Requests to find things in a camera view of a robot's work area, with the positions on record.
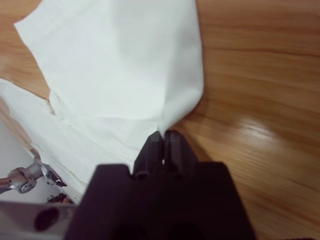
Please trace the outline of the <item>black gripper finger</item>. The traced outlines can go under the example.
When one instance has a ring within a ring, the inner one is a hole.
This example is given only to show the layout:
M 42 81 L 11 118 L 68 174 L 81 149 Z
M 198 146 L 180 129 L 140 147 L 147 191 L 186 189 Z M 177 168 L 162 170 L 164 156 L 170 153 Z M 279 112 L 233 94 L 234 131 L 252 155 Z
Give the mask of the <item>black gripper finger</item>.
M 145 141 L 133 165 L 132 176 L 144 180 L 154 174 L 162 164 L 164 140 L 159 131 L 152 133 Z
M 168 130 L 164 137 L 164 165 L 180 177 L 193 175 L 198 158 L 186 138 L 176 130 Z

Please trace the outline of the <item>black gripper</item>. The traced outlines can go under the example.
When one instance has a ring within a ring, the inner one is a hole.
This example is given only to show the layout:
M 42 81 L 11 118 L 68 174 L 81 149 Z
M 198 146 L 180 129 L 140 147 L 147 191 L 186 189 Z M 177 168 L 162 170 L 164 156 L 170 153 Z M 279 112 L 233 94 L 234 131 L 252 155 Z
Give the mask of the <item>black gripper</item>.
M 60 176 L 54 171 L 49 170 L 46 174 L 47 182 L 51 186 L 66 187 L 67 185 L 61 180 Z

